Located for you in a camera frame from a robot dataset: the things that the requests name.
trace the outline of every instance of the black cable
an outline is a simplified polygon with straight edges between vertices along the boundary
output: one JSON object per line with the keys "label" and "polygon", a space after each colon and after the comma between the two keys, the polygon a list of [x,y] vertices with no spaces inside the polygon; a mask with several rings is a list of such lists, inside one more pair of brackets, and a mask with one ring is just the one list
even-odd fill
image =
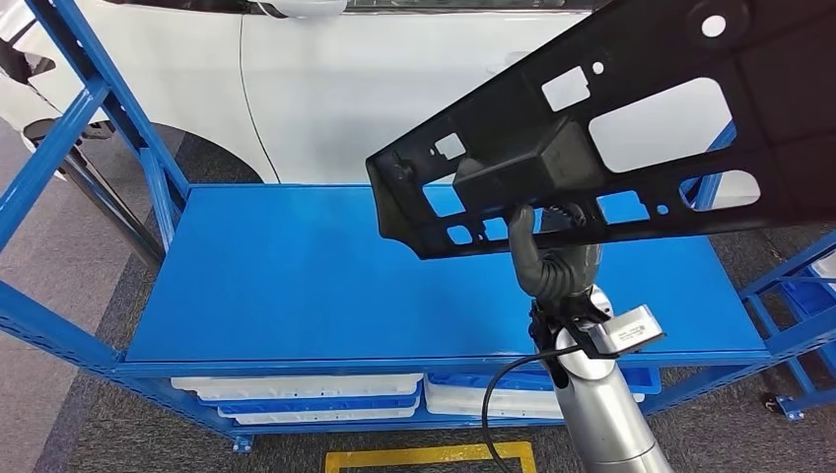
{"label": "black cable", "polygon": [[261,13],[263,13],[264,15],[267,15],[268,17],[275,18],[276,20],[284,20],[285,18],[287,18],[287,17],[284,17],[284,16],[278,17],[278,16],[273,15],[272,13],[268,12],[267,9],[264,8],[264,5],[261,4],[261,2],[254,2],[254,3],[255,3],[255,5],[258,6],[258,9],[261,10]]}
{"label": "black cable", "polygon": [[488,428],[488,404],[491,402],[491,394],[493,394],[494,388],[496,387],[497,383],[500,379],[502,379],[502,376],[508,374],[509,371],[521,365],[545,360],[547,358],[559,357],[561,355],[577,352],[579,350],[581,350],[581,347],[576,345],[574,347],[564,348],[561,350],[548,350],[546,352],[540,352],[536,355],[522,357],[519,360],[516,360],[515,362],[511,362],[503,366],[501,370],[494,374],[494,377],[493,379],[491,379],[491,382],[488,383],[488,387],[487,389],[485,389],[485,398],[482,399],[482,436],[485,439],[485,444],[488,445],[488,451],[491,452],[491,456],[493,457],[494,461],[496,461],[497,465],[499,466],[499,469],[502,470],[503,473],[512,472],[508,465],[505,464],[505,461],[502,459],[502,457],[499,456],[499,452],[496,451],[494,441],[491,440],[491,430]]}

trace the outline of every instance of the silver robotic arm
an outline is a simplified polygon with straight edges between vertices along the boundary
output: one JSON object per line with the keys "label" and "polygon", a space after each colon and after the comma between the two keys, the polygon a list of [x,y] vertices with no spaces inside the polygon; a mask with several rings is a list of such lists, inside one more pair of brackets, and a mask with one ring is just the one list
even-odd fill
{"label": "silver robotic arm", "polygon": [[[578,218],[572,209],[550,209],[543,229],[573,226]],[[615,364],[662,337],[661,328],[646,306],[612,317],[595,304],[599,245],[541,253],[532,230],[533,211],[523,206],[509,223],[511,254],[521,288],[534,298],[529,333],[538,352],[575,350],[542,360],[575,452],[588,473],[672,471]]]}

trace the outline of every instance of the blue shelf surface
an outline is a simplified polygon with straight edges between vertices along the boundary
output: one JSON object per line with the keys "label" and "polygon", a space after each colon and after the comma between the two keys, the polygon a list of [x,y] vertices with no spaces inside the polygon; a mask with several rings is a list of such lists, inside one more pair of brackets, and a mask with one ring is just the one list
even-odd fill
{"label": "blue shelf surface", "polygon": [[[597,282],[617,313],[647,304],[667,334],[622,366],[769,356],[704,237],[608,244]],[[532,352],[529,304],[508,254],[420,261],[381,238],[368,186],[195,186],[118,370],[496,366]]]}

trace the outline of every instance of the car door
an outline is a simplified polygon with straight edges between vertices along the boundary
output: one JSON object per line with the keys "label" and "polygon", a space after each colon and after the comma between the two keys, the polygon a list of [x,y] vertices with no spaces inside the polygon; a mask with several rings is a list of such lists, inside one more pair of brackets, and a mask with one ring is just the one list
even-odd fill
{"label": "car door", "polygon": [[282,182],[367,182],[364,160],[586,16],[244,16],[242,73]]}
{"label": "car door", "polygon": [[[227,12],[221,8],[224,2],[76,3],[152,122],[208,140],[265,182],[276,180],[252,126],[241,82],[245,12]],[[31,18],[22,1],[15,5],[5,11],[17,12],[15,19],[0,17],[0,34],[18,31]],[[35,24],[14,47],[54,60],[53,69],[29,78],[29,84],[58,110],[66,109],[81,82],[46,31]],[[102,120],[106,116],[99,111],[92,122]]]}

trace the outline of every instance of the mounting hole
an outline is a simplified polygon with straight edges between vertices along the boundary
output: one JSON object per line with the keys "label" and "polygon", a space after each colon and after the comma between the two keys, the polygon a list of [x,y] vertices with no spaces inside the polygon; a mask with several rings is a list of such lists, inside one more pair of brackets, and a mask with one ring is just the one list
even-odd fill
{"label": "mounting hole", "polygon": [[439,150],[439,153],[444,155],[448,160],[458,158],[466,151],[461,140],[458,139],[458,135],[455,133],[451,133],[437,141],[436,150]]}
{"label": "mounting hole", "polygon": [[486,220],[482,224],[485,226],[485,236],[487,239],[496,241],[508,237],[508,224],[501,217]]}
{"label": "mounting hole", "polygon": [[726,19],[720,15],[712,15],[703,20],[702,31],[705,37],[717,37],[726,30]]}

